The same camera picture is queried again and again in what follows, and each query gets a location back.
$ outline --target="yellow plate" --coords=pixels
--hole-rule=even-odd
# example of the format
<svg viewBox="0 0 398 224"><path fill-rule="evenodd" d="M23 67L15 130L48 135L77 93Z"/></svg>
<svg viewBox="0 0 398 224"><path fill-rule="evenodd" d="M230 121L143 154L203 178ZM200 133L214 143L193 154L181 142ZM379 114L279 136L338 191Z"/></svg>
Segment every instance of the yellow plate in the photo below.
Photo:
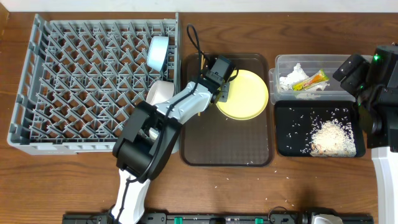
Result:
<svg viewBox="0 0 398 224"><path fill-rule="evenodd" d="M226 116L246 120L256 117L266 108L268 88L255 73L239 70L238 76L229 83L227 102L217 102L218 109Z"/></svg>

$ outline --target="wooden table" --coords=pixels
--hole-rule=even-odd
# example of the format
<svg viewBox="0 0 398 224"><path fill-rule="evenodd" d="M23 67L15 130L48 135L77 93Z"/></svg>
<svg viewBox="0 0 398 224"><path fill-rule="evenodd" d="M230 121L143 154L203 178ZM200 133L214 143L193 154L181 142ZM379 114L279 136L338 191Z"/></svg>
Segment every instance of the wooden table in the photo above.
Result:
<svg viewBox="0 0 398 224"><path fill-rule="evenodd" d="M163 19L174 13L40 13L59 19ZM60 223L66 212L100 212L116 201L119 175L111 153L30 156L8 146L7 130L34 13L11 13L0 44L0 216L3 223ZM205 52L372 54L397 41L398 14L180 14ZM183 29L183 56L196 52ZM171 156L150 186L146 207L171 213L267 213L330 207L368 213L377 222L376 174L368 150L358 159L275 155L265 168L201 168Z"/></svg>

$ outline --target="dish rack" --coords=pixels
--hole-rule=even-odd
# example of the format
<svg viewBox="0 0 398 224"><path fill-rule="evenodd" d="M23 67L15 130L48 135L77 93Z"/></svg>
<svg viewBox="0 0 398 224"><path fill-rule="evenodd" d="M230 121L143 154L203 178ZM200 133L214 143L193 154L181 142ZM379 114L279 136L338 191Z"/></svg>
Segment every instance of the dish rack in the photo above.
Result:
<svg viewBox="0 0 398 224"><path fill-rule="evenodd" d="M7 141L32 155L108 152L157 80L180 91L180 23L50 21L30 34ZM169 37L167 68L146 65L151 38Z"/></svg>

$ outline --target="clear plastic container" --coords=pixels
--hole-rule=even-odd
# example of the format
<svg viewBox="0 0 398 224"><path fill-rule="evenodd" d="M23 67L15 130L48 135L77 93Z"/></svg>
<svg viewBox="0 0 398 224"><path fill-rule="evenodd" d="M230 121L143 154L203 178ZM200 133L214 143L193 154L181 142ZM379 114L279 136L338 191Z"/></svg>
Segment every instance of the clear plastic container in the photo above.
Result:
<svg viewBox="0 0 398 224"><path fill-rule="evenodd" d="M355 101L347 91L340 87L340 82L332 76L340 65L350 55L278 55L275 59L275 68L269 70L269 93L271 103L274 105L279 100L349 100ZM371 61L370 55L363 57ZM293 91L283 90L280 87L279 78L286 77L293 72L297 63L308 76L312 76L320 69L330 78L330 84L324 91Z"/></svg>

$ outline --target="white cup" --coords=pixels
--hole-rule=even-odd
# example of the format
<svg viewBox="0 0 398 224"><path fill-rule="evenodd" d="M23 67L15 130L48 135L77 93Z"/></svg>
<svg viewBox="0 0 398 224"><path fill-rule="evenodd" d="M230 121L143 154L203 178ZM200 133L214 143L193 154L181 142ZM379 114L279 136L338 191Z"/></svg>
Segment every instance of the white cup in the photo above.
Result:
<svg viewBox="0 0 398 224"><path fill-rule="evenodd" d="M147 58L147 65L157 70L161 71L165 58L167 56L167 49L169 46L169 38L155 36L152 38L149 46L149 53Z"/></svg>
<svg viewBox="0 0 398 224"><path fill-rule="evenodd" d="M174 94L174 83L157 80L150 88L146 102L150 105L163 103L171 99Z"/></svg>

